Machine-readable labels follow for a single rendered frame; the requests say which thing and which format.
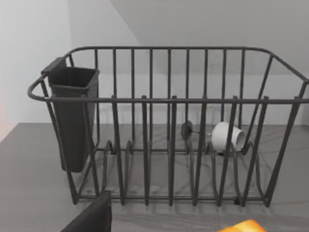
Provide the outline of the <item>orange bread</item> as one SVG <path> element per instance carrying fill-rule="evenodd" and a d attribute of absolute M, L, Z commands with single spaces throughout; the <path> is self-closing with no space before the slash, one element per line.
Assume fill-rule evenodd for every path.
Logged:
<path fill-rule="evenodd" d="M 249 219 L 242 221 L 233 226 L 229 226 L 218 230 L 217 232 L 267 232 L 264 227 L 262 227 L 255 220 Z"/>

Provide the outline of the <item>white cup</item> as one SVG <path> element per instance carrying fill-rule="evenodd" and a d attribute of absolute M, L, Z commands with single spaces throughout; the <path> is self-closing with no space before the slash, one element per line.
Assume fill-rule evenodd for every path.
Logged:
<path fill-rule="evenodd" d="M 216 152 L 222 153 L 226 148 L 229 123 L 218 123 L 211 132 L 211 144 Z M 244 131 L 233 127 L 231 142 L 236 151 L 241 151 L 244 147 L 246 135 Z"/>

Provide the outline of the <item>dark grey utensil holder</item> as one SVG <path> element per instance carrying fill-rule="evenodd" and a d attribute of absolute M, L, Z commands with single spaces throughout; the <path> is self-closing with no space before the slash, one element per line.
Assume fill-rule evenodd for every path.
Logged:
<path fill-rule="evenodd" d="M 98 96 L 99 70 L 82 67 L 68 67 L 62 57 L 54 59 L 42 70 L 48 77 L 53 97 L 81 98 Z M 61 161 L 61 167 L 70 172 L 80 173 L 85 166 L 88 149 L 86 144 L 84 112 L 77 101 L 60 101 L 54 104 L 56 121 L 62 125 L 63 151 L 67 164 Z"/>

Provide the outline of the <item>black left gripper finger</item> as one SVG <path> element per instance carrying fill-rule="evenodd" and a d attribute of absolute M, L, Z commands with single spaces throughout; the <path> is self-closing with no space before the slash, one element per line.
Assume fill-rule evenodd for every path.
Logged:
<path fill-rule="evenodd" d="M 111 192 L 102 192 L 60 232 L 112 232 Z"/>

